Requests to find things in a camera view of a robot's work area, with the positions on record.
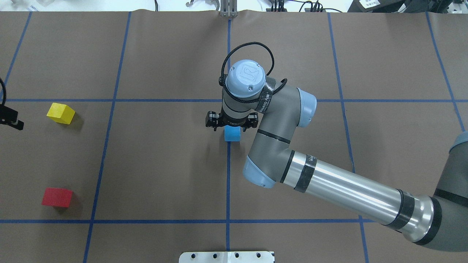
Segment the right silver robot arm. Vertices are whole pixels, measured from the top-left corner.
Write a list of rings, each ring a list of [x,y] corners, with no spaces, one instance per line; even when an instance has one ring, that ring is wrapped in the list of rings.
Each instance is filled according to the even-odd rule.
[[[297,127],[310,124],[316,97],[277,82],[252,60],[224,73],[220,113],[210,111],[206,127],[257,128],[244,165],[244,178],[272,188],[284,183],[369,218],[426,248],[467,251],[467,132],[457,136],[432,196],[414,196],[290,148]]]

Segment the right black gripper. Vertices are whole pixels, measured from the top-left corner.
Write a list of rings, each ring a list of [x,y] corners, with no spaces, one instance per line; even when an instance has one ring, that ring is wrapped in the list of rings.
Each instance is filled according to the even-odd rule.
[[[221,126],[239,126],[243,132],[249,128],[257,128],[259,124],[259,117],[257,112],[247,114],[245,117],[236,119],[227,115],[226,112],[221,111],[217,114],[215,111],[208,111],[205,117],[205,126],[213,128],[214,131]]]

